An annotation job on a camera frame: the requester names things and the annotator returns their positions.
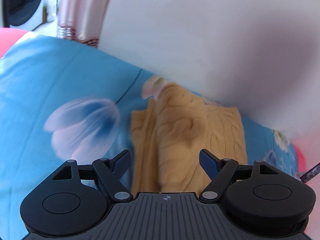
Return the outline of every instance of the ribbed surface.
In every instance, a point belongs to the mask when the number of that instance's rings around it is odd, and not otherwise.
[[[40,240],[33,234],[25,240]],[[141,193],[115,205],[97,227],[70,240],[264,240],[241,231],[215,204],[200,203],[192,193]],[[307,240],[295,235],[286,240]]]

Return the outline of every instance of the silver screw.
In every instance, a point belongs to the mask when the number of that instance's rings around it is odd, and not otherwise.
[[[130,197],[130,194],[128,192],[124,192],[124,191],[117,192],[115,194],[116,199],[127,199],[129,197]]]
[[[218,194],[214,191],[206,191],[202,193],[202,196],[206,199],[214,199],[218,196]]]

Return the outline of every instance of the triangular cutout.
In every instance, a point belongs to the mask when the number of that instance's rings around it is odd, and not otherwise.
[[[266,165],[260,165],[260,174],[262,175],[278,175],[279,173]]]
[[[71,166],[64,167],[53,180],[71,179]]]

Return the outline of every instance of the bottle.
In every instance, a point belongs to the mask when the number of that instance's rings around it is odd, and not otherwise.
[[[57,0],[47,0],[47,22],[53,22],[57,16]]]

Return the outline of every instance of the washing machine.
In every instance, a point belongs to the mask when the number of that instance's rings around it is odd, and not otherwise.
[[[5,27],[32,31],[43,22],[44,0],[2,0]]]

